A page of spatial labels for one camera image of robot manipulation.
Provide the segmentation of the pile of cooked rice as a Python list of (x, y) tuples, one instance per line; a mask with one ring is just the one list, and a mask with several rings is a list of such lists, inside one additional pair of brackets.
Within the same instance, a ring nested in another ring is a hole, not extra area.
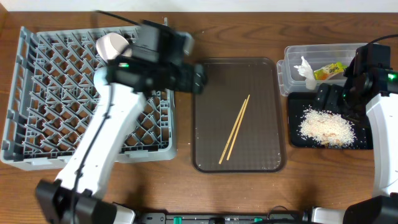
[(304, 140), (314, 140), (324, 146), (350, 146), (357, 137), (353, 123), (343, 119), (340, 114), (317, 111), (308, 108), (298, 126), (299, 136)]

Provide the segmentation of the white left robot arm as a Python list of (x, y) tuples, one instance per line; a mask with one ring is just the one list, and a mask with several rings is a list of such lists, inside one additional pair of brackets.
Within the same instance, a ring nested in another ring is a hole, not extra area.
[(101, 95), (77, 150), (53, 182), (41, 180), (35, 196), (49, 223), (134, 223), (134, 210), (103, 201), (114, 163), (142, 114), (147, 94), (175, 90), (200, 94), (207, 83), (202, 65), (111, 60), (95, 72)]

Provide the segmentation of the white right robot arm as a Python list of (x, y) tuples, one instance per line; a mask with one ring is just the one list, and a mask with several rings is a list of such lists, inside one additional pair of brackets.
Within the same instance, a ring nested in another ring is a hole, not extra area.
[(373, 139), (373, 197), (346, 210), (317, 207), (312, 223), (397, 224), (397, 72), (375, 69), (349, 77), (339, 92), (341, 109), (360, 106), (369, 121)]

